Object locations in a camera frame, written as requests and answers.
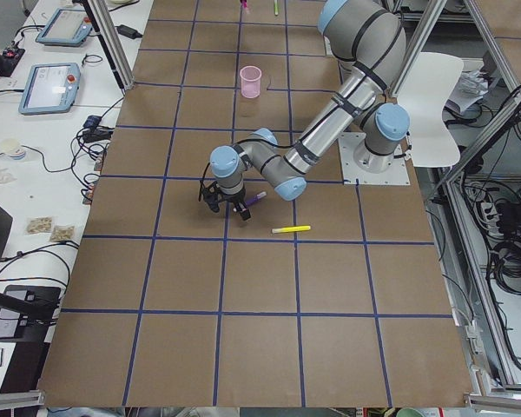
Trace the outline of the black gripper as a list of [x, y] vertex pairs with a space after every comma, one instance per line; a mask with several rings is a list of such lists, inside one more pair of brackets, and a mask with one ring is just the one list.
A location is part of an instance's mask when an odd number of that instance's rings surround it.
[[221, 199], [224, 202], [230, 202], [234, 205], [234, 212], [240, 216], [243, 221], [247, 221], [251, 218], [250, 210], [245, 202], [246, 190], [241, 189], [235, 194], [227, 194], [222, 192]]

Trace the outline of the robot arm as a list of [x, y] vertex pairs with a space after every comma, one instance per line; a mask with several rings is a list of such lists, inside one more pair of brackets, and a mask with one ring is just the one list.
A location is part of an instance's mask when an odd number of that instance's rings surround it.
[[242, 219], [249, 219], [243, 181], [249, 169], [256, 169], [283, 200], [296, 199], [307, 186], [307, 172], [352, 123], [366, 133], [355, 151], [356, 163], [372, 173], [386, 170], [408, 134], [407, 111], [395, 103], [376, 102], [398, 76], [406, 53], [399, 18], [374, 1], [328, 1], [318, 30], [328, 39], [345, 81], [285, 154], [278, 153], [274, 134], [265, 128], [215, 148], [208, 165], [215, 179], [202, 183], [199, 190], [200, 200], [213, 212], [219, 212], [221, 203], [231, 202]]

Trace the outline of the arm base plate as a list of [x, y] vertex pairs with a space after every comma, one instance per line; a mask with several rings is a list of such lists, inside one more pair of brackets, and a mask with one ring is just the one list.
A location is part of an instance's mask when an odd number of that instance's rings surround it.
[[406, 159], [399, 142], [388, 156], [366, 148], [365, 133], [344, 132], [338, 137], [342, 179], [345, 185], [409, 186]]

